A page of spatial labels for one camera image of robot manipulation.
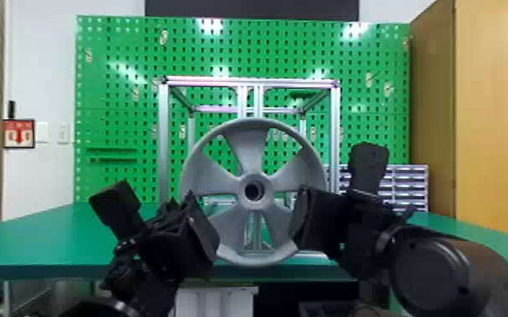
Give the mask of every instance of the green table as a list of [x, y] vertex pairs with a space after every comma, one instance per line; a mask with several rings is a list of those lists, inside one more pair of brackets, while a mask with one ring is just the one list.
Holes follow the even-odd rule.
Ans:
[[[141, 213], [151, 217], [155, 205]], [[508, 260], [508, 234], [430, 213], [410, 223], [485, 244]], [[101, 279], [116, 239], [88, 203], [74, 203], [0, 223], [0, 280]], [[251, 269], [217, 261], [211, 282], [342, 282], [352, 278], [321, 255], [300, 253], [276, 266]]]

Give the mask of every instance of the green pegboard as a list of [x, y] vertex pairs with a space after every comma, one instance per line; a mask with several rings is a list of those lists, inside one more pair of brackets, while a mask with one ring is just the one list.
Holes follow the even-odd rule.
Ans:
[[[408, 162], [408, 32], [406, 24], [335, 21], [78, 16], [76, 32], [75, 201], [128, 178], [144, 201], [157, 190], [157, 92], [164, 75], [331, 78], [341, 82], [341, 164], [353, 144], [390, 148], [391, 164]], [[227, 88], [187, 88], [194, 105], [235, 105]], [[273, 89], [266, 107], [298, 107], [303, 94]], [[328, 161], [329, 99], [307, 116], [307, 137]], [[170, 193], [187, 155], [187, 112], [170, 105]], [[235, 115], [196, 116], [197, 139]], [[297, 126], [295, 115], [266, 117]], [[295, 154], [291, 139], [270, 132], [268, 173]], [[224, 140], [206, 151], [227, 169], [236, 162]]]

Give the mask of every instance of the cable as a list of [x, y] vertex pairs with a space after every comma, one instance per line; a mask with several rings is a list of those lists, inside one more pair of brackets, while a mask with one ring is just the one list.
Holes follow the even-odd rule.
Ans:
[[353, 310], [353, 313], [351, 314], [351, 316], [352, 316], [352, 317], [358, 317], [356, 314], [357, 314], [360, 310], [363, 310], [363, 309], [368, 309], [369, 311], [374, 312], [374, 314], [376, 314], [376, 316], [378, 316], [378, 317], [382, 317], [382, 315], [378, 312], [378, 310], [376, 310], [375, 308], [372, 308], [372, 307], [370, 307], [370, 306], [366, 306], [366, 305], [360, 306], [360, 307], [358, 307], [357, 309]]

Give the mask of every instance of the black panel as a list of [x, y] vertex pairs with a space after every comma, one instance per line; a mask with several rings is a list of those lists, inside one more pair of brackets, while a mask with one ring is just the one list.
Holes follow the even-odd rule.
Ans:
[[146, 0], [146, 16], [358, 21], [359, 0]]

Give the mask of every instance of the wheel spoke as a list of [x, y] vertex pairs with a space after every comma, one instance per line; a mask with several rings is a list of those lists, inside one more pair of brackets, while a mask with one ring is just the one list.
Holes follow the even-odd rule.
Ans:
[[180, 193], [193, 190], [195, 196], [233, 194], [238, 190], [239, 179], [203, 153], [196, 153], [187, 163], [191, 173], [185, 173], [179, 184]]
[[313, 184], [317, 180], [313, 179], [315, 173], [307, 169], [312, 166], [312, 155], [309, 148], [301, 148], [288, 163], [269, 177], [273, 189], [276, 192], [297, 191], [303, 184]]
[[248, 211], [238, 203], [209, 218], [220, 236], [220, 243], [240, 252], [244, 249], [244, 232]]
[[261, 127], [244, 131], [234, 129], [224, 134], [244, 173], [262, 171], [262, 156], [268, 131], [268, 128]]
[[292, 212], [275, 202], [270, 208], [263, 210], [262, 213], [272, 238], [273, 248], [276, 249], [289, 241], [288, 228]]

